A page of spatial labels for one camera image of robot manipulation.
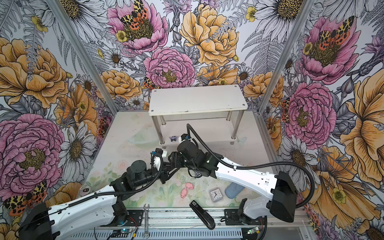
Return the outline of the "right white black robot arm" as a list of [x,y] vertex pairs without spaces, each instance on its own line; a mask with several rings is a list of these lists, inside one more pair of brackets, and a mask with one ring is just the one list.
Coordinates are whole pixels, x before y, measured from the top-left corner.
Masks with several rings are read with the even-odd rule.
[[189,140],[181,142],[168,160],[174,168],[189,168],[203,177],[230,181],[258,193],[258,198],[243,200],[239,207],[240,214],[249,219],[273,216],[287,223],[294,221],[298,191],[287,173],[244,170],[222,155],[204,153]]

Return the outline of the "purple round toy figure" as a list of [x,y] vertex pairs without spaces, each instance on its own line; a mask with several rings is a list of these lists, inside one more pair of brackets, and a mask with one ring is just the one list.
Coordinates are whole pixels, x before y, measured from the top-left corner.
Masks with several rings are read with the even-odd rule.
[[177,136],[171,136],[170,137],[171,142],[176,142],[178,140]]

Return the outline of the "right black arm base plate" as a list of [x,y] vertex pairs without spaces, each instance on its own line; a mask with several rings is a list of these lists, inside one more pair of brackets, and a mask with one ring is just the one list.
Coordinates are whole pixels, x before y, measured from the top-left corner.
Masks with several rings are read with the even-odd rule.
[[263,219],[251,219],[243,213],[239,212],[239,209],[224,209],[224,217],[221,218],[221,222],[227,226],[237,225],[249,225],[249,226],[261,226],[264,224]]

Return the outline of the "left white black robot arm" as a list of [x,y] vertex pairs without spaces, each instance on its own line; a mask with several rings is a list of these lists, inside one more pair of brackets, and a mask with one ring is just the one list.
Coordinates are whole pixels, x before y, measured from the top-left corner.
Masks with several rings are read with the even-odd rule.
[[153,155],[151,164],[137,160],[125,173],[104,188],[77,200],[47,207],[36,206],[19,229],[21,240],[62,240],[95,227],[124,226],[130,214],[124,201],[149,188],[156,180],[165,183],[180,164]]

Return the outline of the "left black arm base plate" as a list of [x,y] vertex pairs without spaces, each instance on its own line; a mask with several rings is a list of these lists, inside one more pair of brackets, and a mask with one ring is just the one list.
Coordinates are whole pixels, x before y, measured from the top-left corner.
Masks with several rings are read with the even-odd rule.
[[144,210],[127,210],[119,214],[114,225],[117,227],[140,227],[144,219]]

